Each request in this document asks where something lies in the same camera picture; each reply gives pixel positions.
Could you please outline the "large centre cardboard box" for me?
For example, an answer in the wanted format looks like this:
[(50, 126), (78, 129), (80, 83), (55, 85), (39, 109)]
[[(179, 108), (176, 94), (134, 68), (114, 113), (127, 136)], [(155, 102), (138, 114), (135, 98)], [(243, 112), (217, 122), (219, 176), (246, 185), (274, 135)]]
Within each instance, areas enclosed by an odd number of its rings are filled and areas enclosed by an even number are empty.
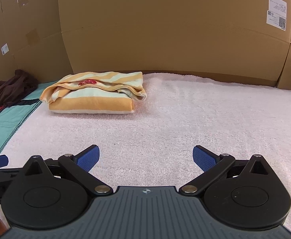
[(58, 0), (75, 73), (170, 72), (274, 86), (291, 0)]

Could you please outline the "left cardboard box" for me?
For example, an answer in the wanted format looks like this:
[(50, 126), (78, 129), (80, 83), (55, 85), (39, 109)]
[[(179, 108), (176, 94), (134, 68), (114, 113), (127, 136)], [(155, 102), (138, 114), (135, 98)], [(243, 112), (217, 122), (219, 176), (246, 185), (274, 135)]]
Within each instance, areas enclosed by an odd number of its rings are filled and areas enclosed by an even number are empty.
[(40, 83), (72, 73), (57, 0), (0, 0), (0, 80), (17, 69)]

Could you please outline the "dark brown garment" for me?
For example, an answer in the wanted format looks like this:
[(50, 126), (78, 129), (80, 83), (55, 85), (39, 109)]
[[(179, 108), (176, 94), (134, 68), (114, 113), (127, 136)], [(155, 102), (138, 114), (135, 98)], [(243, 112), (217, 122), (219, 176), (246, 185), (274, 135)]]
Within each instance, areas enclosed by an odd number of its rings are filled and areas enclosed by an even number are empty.
[(7, 81), (0, 81), (0, 112), (14, 106), (38, 88), (38, 80), (23, 70), (15, 70), (15, 75)]

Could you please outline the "pink terry towel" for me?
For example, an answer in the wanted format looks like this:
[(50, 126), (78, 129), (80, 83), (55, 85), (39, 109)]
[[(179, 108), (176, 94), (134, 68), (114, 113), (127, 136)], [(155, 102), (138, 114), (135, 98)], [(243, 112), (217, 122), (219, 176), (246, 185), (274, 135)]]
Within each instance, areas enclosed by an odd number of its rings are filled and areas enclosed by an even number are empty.
[(96, 144), (91, 172), (109, 186), (180, 187), (201, 173), (192, 150), (202, 145), (237, 159), (263, 155), (291, 195), (291, 91), (174, 74), (147, 74), (144, 88), (147, 99), (128, 115), (55, 114), (41, 104), (3, 149), (9, 167)]

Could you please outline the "orange white striped sweater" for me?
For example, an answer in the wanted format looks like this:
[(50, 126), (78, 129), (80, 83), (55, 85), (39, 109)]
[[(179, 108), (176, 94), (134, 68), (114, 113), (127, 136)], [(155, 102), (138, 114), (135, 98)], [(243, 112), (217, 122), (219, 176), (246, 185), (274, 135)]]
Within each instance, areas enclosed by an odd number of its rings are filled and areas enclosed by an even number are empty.
[(135, 101), (145, 101), (141, 72), (70, 74), (45, 88), (40, 100), (59, 114), (130, 114)]

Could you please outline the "teal folded cloth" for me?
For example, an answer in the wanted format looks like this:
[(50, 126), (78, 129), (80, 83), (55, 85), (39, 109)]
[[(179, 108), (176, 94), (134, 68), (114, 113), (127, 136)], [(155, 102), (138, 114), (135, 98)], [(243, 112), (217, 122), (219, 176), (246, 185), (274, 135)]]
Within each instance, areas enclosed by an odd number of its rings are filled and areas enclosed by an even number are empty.
[(40, 106), (39, 97), (43, 90), (52, 84), (52, 82), (39, 84), (34, 92), (17, 105), (0, 112), (0, 153), (23, 122)]

